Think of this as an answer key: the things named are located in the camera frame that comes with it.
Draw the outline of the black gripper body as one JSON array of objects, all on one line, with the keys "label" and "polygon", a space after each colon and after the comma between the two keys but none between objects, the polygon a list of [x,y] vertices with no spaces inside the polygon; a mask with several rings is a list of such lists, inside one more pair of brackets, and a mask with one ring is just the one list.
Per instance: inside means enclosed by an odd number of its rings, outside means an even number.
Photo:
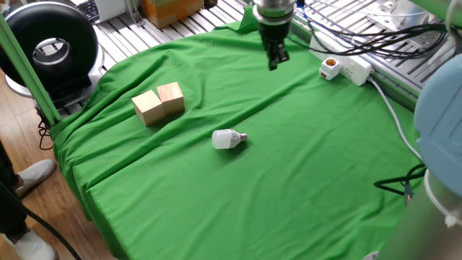
[{"label": "black gripper body", "polygon": [[259,23],[258,31],[261,34],[264,49],[264,42],[266,40],[271,40],[273,43],[284,43],[284,39],[289,34],[289,23],[287,22],[280,25],[267,25],[264,23]]}]

